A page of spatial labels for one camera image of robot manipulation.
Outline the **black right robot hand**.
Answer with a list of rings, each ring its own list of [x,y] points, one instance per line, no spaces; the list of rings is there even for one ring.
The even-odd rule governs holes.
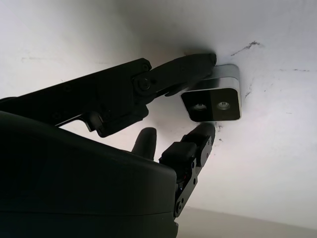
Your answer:
[[[137,59],[0,102],[0,235],[3,238],[174,238],[175,219],[215,138],[203,123],[154,161],[157,132],[132,151],[62,126],[82,121],[100,137],[141,121],[147,104],[212,74],[216,55],[152,68]]]

